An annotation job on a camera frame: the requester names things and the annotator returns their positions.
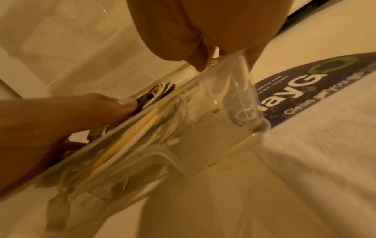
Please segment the skin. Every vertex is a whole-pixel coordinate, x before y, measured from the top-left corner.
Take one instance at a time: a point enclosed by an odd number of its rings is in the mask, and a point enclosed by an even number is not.
[[[252,68],[292,1],[127,0],[149,49],[198,71],[216,47],[221,55],[245,50]],[[0,196],[47,169],[70,134],[125,120],[135,107],[99,94],[0,102]]]

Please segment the black sign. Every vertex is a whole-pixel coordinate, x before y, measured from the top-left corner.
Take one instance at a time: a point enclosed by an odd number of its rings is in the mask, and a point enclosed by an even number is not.
[[[256,84],[264,116],[272,127],[376,70],[376,52],[301,65]]]

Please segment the plastic box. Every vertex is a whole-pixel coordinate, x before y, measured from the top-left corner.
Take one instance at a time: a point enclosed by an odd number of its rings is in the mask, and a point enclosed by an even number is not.
[[[92,234],[111,206],[119,201],[124,204],[124,200],[131,204],[143,185],[163,177],[171,167],[191,176],[267,130],[269,124],[257,109],[243,54],[217,58],[211,64],[203,73],[186,67],[185,70],[195,73],[193,79],[36,178],[21,192],[28,193],[22,202],[30,205],[8,237]],[[181,75],[189,74],[178,71],[164,81]],[[152,128],[119,160],[101,172],[77,179],[91,171],[98,158],[125,136],[126,130],[160,108],[166,115],[180,115],[179,126],[163,143],[146,143],[159,130]],[[163,119],[162,129],[174,126],[175,116]],[[32,190],[43,190],[43,195],[30,196]]]

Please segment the hand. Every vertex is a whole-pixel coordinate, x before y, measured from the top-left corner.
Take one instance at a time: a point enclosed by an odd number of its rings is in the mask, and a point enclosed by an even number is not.
[[[74,132],[125,120],[135,100],[100,94],[0,102],[0,196],[47,169]]]
[[[221,54],[247,50],[253,67],[283,25],[293,0],[127,0],[137,30],[165,60],[206,68]]]

